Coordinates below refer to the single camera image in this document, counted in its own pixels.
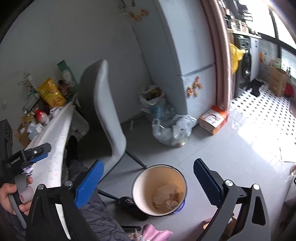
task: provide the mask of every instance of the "human hand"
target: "human hand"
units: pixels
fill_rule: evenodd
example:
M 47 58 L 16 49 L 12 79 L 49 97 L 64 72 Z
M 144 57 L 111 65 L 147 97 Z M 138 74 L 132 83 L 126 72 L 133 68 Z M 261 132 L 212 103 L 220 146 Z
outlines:
M 31 177 L 27 177 L 27 184 L 33 183 L 33 179 Z M 0 203 L 2 207 L 15 215 L 15 212 L 11 206 L 11 203 L 8 199 L 8 194 L 13 194 L 17 191 L 17 186 L 15 184 L 4 183 L 3 186 L 0 188 Z M 31 201 L 28 201 L 24 204 L 19 205 L 19 209 L 25 214 L 29 215 Z

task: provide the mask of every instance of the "washing machine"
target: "washing machine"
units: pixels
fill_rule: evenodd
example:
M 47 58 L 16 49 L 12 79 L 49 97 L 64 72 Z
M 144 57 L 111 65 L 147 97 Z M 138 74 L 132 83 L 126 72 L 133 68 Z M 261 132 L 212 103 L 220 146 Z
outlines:
M 238 49 L 245 50 L 245 54 L 242 60 L 239 61 L 239 66 L 235 73 L 234 97 L 237 98 L 250 82 L 252 63 L 251 39 L 248 36 L 234 34 L 234 44 Z

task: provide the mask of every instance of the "yellow bag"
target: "yellow bag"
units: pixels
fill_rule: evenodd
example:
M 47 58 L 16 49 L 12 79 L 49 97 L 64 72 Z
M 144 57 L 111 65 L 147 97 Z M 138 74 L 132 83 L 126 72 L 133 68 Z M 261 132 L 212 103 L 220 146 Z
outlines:
M 57 89 L 51 78 L 48 78 L 39 88 L 38 93 L 50 105 L 50 108 L 64 106 L 66 99 Z
M 230 52 L 231 52 L 231 59 L 232 59 L 232 66 L 231 72 L 234 74 L 239 67 L 239 61 L 242 60 L 245 51 L 238 49 L 235 45 L 230 44 Z

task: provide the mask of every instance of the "trash can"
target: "trash can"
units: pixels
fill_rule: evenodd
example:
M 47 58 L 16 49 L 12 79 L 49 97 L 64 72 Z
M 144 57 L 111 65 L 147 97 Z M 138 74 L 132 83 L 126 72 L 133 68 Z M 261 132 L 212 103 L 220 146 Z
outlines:
M 161 211 L 154 205 L 154 197 L 161 186 L 172 184 L 177 188 L 178 205 L 168 211 Z M 151 216 L 165 216 L 177 213 L 184 207 L 187 194 L 187 184 L 182 173 L 169 165 L 156 165 L 147 168 L 139 174 L 133 184 L 132 196 L 137 207 Z

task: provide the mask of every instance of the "refrigerator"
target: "refrigerator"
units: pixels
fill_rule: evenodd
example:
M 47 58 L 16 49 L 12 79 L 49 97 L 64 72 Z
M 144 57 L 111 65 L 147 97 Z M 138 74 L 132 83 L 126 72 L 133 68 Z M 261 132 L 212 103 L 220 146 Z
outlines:
M 216 104 L 213 43 L 199 0 L 124 0 L 127 11 L 148 12 L 132 28 L 154 84 L 180 115 L 199 118 Z M 203 89 L 187 97 L 199 76 Z

